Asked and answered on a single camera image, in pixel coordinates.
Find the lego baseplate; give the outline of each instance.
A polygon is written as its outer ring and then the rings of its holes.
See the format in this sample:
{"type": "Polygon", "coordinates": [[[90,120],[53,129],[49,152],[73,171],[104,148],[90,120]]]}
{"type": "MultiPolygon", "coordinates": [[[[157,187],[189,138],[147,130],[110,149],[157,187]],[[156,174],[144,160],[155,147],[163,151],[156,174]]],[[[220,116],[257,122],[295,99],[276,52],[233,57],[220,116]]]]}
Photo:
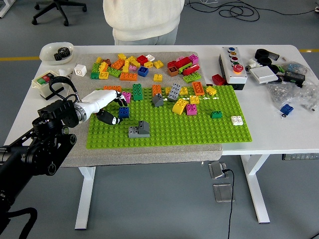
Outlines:
{"type": "MultiPolygon", "coordinates": [[[[143,88],[144,99],[129,103],[130,118],[118,125],[107,125],[98,121],[95,115],[90,118],[87,138],[88,149],[172,146],[210,143],[251,142],[252,138],[244,115],[232,86],[214,86],[217,94],[199,96],[197,115],[178,115],[172,112],[175,102],[167,101],[165,88],[162,88],[164,106],[155,108],[152,104],[152,88],[143,88]],[[212,119],[212,111],[222,111],[222,118],[212,119]],[[231,116],[241,116],[243,125],[234,126],[231,116]],[[149,138],[129,138],[129,127],[138,125],[140,120],[150,124],[149,138]]],[[[179,98],[189,101],[194,95],[192,87],[187,87],[188,95],[179,98]]],[[[110,103],[105,110],[118,116],[119,105],[110,103]]]]}

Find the person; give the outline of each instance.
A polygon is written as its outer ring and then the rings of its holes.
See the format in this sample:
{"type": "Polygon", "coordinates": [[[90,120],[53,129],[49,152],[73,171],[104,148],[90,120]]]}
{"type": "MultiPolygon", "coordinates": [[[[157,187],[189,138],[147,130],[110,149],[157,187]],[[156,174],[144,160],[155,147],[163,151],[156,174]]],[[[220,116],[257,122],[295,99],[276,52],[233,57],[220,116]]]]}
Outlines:
{"type": "Polygon", "coordinates": [[[174,45],[184,0],[103,0],[115,45],[174,45]]]}

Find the gray floor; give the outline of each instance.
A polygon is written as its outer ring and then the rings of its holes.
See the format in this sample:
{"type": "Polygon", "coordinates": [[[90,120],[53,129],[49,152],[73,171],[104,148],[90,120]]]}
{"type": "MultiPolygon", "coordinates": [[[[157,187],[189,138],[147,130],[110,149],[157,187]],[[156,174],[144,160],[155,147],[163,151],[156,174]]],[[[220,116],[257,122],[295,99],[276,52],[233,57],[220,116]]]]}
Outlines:
{"type": "MultiPolygon", "coordinates": [[[[65,7],[70,26],[51,11],[31,24],[35,1],[17,0],[0,19],[0,58],[38,56],[51,42],[74,45],[112,45],[102,1],[87,1],[86,13],[65,7]]],[[[315,0],[252,1],[260,8],[284,13],[315,8],[315,0]]],[[[260,11],[257,22],[222,18],[186,6],[181,15],[176,44],[291,44],[317,49],[319,14],[283,16],[260,11]]],[[[319,53],[303,53],[319,77],[319,53]]],[[[0,61],[0,145],[4,144],[40,61],[0,61]]],[[[319,232],[318,170],[316,160],[282,161],[272,155],[257,176],[270,224],[258,224],[239,156],[220,161],[235,172],[235,198],[230,238],[307,239],[319,232]]],[[[88,229],[75,231],[82,187],[76,168],[61,168],[53,177],[33,177],[12,210],[38,209],[38,220],[29,238],[227,238],[230,204],[215,201],[207,162],[98,167],[88,229]]],[[[27,221],[13,219],[0,238],[18,238],[27,221]]]]}

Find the table leg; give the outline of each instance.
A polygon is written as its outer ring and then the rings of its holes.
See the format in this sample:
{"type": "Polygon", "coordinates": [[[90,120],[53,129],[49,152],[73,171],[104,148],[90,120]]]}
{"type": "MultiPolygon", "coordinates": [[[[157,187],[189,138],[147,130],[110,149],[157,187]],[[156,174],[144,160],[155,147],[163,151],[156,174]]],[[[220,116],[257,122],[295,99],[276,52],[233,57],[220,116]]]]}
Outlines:
{"type": "Polygon", "coordinates": [[[250,189],[250,194],[253,199],[257,219],[259,223],[269,223],[269,217],[266,205],[261,193],[256,172],[264,164],[269,154],[263,155],[241,155],[241,160],[245,169],[245,174],[250,189]]]}
{"type": "Polygon", "coordinates": [[[85,230],[91,204],[91,196],[94,183],[95,167],[79,167],[84,176],[78,216],[76,217],[75,229],[85,230]]]}
{"type": "Polygon", "coordinates": [[[3,18],[3,16],[6,14],[6,12],[9,10],[9,8],[14,4],[15,0],[3,0],[5,3],[5,6],[0,11],[0,18],[3,18]]]}

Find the office chair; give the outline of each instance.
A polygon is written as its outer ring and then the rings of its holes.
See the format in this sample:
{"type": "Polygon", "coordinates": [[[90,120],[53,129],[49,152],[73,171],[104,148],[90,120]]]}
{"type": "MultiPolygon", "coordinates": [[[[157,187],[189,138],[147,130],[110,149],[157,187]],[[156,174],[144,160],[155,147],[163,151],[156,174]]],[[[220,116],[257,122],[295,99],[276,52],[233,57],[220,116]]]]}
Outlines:
{"type": "Polygon", "coordinates": [[[48,6],[46,6],[45,9],[43,9],[41,12],[39,12],[38,14],[36,14],[33,17],[33,20],[32,20],[33,25],[37,25],[36,19],[38,17],[42,16],[43,14],[45,14],[46,12],[50,11],[51,9],[53,9],[55,7],[64,16],[64,18],[65,18],[64,25],[65,26],[69,25],[69,21],[68,21],[68,18],[66,17],[61,6],[82,6],[82,10],[84,12],[86,12],[86,4],[85,3],[79,3],[79,2],[69,1],[69,0],[39,1],[39,2],[36,2],[36,5],[34,8],[36,10],[39,10],[40,9],[39,4],[46,4],[46,3],[50,3],[50,4],[48,6]]]}

